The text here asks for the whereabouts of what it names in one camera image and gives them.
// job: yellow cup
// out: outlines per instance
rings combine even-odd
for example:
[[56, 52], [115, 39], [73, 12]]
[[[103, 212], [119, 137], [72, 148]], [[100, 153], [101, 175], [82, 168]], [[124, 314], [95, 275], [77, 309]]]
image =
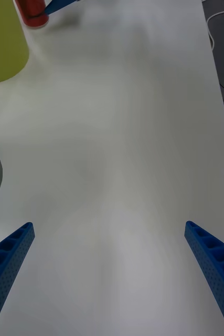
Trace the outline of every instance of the yellow cup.
[[29, 49], [12, 0], [0, 0], [0, 82], [27, 63]]

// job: red object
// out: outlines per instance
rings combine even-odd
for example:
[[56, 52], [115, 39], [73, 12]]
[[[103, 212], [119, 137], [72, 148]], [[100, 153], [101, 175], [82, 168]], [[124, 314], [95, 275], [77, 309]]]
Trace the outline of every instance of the red object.
[[40, 15], [45, 10], [45, 0], [15, 0], [24, 23], [28, 27], [38, 28], [48, 21], [49, 16]]

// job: white table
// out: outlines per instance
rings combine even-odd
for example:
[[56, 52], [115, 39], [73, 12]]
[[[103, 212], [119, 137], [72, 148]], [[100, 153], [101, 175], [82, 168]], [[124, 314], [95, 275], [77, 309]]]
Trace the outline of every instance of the white table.
[[224, 336], [184, 238], [224, 241], [224, 108], [199, 0], [88, 0], [0, 83], [0, 240], [36, 239], [0, 336]]

